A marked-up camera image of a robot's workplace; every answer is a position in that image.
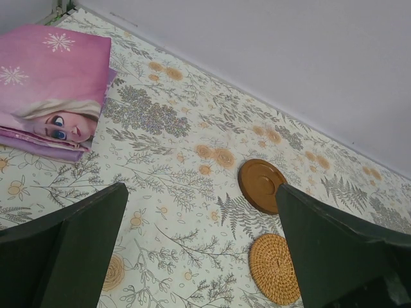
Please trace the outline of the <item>brown wooden coaster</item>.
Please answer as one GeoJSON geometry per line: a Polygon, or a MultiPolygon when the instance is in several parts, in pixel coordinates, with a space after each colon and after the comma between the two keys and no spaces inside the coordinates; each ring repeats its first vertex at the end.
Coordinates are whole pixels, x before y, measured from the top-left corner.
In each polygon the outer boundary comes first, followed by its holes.
{"type": "Polygon", "coordinates": [[[243,196],[255,209],[278,214],[275,195],[279,186],[287,183],[278,168],[265,160],[250,159],[240,167],[238,183],[243,196]]]}

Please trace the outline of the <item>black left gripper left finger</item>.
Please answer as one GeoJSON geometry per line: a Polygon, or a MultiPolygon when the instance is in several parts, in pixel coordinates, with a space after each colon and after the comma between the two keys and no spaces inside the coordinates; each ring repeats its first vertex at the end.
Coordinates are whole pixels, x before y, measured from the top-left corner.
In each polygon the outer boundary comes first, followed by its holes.
{"type": "Polygon", "coordinates": [[[1,231],[1,307],[96,307],[128,200],[123,183],[1,231]]]}

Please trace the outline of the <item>woven rattan coaster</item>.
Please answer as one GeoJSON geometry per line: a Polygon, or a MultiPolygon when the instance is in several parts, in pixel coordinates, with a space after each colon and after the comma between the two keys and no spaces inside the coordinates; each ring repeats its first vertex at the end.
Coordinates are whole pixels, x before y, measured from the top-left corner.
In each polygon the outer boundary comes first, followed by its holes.
{"type": "Polygon", "coordinates": [[[286,239],[264,234],[250,247],[249,266],[252,279],[269,300],[290,305],[301,296],[286,239]]]}

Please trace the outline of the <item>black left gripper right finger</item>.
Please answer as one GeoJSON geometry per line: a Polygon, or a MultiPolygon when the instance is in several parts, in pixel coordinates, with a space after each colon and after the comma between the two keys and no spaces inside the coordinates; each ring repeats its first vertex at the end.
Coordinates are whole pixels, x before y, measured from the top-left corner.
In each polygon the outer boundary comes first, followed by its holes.
{"type": "Polygon", "coordinates": [[[410,307],[410,235],[288,184],[275,198],[305,307],[410,307]]]}

